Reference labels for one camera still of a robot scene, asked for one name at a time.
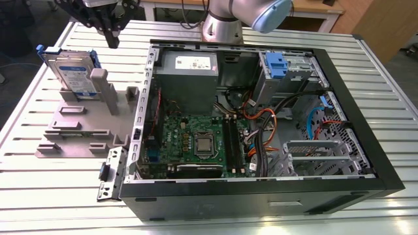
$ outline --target wooden cabinet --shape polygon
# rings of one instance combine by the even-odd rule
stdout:
[[[338,0],[346,9],[331,33],[359,34],[382,63],[418,31],[418,0]]]

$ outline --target chip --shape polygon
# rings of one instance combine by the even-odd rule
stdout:
[[[198,139],[198,151],[199,152],[211,152],[211,139]]]

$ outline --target blue plastic clip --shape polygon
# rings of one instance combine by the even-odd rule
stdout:
[[[39,44],[36,47],[36,51],[38,51],[38,55],[40,57],[40,59],[46,62],[44,58],[42,57],[42,54],[60,54],[62,48],[60,47],[47,47],[47,49],[44,50],[44,45]]]
[[[326,99],[326,97],[325,97],[323,95],[321,96],[321,101],[322,101],[322,104],[323,104],[327,108],[330,108],[330,109],[334,108],[333,105],[329,105],[327,99]]]
[[[102,65],[100,65],[100,62],[99,62],[98,52],[95,50],[91,50],[90,51],[90,56],[91,56],[91,59],[92,59],[92,62],[94,62],[94,67],[100,69]]]
[[[285,78],[287,73],[287,61],[283,59],[282,53],[267,52],[266,63],[270,69],[271,78]]]
[[[43,62],[46,62],[44,58],[42,57],[43,53],[44,53],[44,45],[39,44],[36,47],[36,54],[40,57],[40,59],[43,60]]]

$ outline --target aluminum slotted table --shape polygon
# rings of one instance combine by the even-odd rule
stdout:
[[[186,31],[178,23],[132,21],[119,38],[119,49],[110,49],[94,28],[68,23],[56,46],[78,50],[94,47],[110,72],[108,81],[124,91],[127,86],[142,86],[150,39],[198,41],[201,33],[198,29]],[[0,132],[0,231],[119,235],[418,233],[418,112],[365,42],[351,35],[283,30],[265,35],[245,29],[243,38],[247,44],[329,51],[406,189],[330,215],[144,224],[123,202],[96,203],[103,159],[39,159],[34,155],[60,100],[60,83],[43,65]]]

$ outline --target label sticker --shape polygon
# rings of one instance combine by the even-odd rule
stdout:
[[[178,70],[211,70],[210,57],[178,56]]]
[[[257,164],[250,163],[250,170],[257,170]]]
[[[92,81],[87,78],[87,69],[84,67],[60,66],[63,78],[72,92],[80,96],[95,96],[98,91]]]
[[[249,99],[249,104],[250,104],[251,106],[254,106],[257,103],[255,103],[255,101],[254,101],[253,99]]]

